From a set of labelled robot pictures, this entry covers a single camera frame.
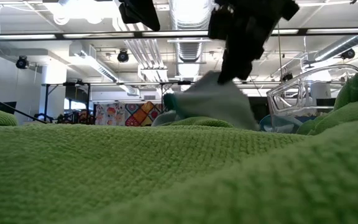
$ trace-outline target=transparent plastic basket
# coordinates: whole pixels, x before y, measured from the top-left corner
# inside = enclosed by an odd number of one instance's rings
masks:
[[[358,68],[353,65],[332,65],[298,75],[268,91],[269,131],[296,133],[305,121],[330,112],[338,93],[356,74],[358,78]],[[358,91],[356,86],[351,91]]]

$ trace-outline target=black cable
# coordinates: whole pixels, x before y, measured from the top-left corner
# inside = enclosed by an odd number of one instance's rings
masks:
[[[5,103],[0,102],[0,105],[6,106],[6,107],[8,107],[9,109],[12,109],[12,110],[14,110],[15,112],[18,112],[19,114],[24,115],[24,116],[26,116],[26,117],[28,117],[28,118],[31,118],[31,119],[33,119],[33,120],[35,120],[35,121],[39,121],[39,122],[41,122],[41,123],[43,123],[43,124],[47,124],[45,121],[41,121],[40,119],[37,119],[37,118],[32,117],[32,116],[30,116],[30,115],[28,115],[28,114],[26,114],[26,113],[23,113],[23,112],[21,112],[21,111],[15,109],[15,108],[13,108],[13,107],[11,107],[11,106],[5,104]]]

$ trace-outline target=air vent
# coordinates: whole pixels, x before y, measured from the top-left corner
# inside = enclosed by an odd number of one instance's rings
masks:
[[[155,95],[145,95],[144,100],[155,100]]]

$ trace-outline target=colorful quilt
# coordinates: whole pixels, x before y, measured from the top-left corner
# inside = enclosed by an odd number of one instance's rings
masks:
[[[161,104],[146,102],[96,105],[96,125],[148,126],[161,113]]]

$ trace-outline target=white column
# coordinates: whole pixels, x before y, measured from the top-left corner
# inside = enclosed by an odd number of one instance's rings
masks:
[[[42,83],[54,84],[64,83],[67,79],[67,68],[64,65],[52,64],[42,67]],[[49,87],[49,91],[53,90],[54,86]],[[46,87],[41,87],[40,94],[40,108],[39,113],[44,113],[45,108],[45,94]],[[47,115],[57,118],[64,113],[64,104],[66,96],[66,87],[59,86],[51,94],[48,95]]]

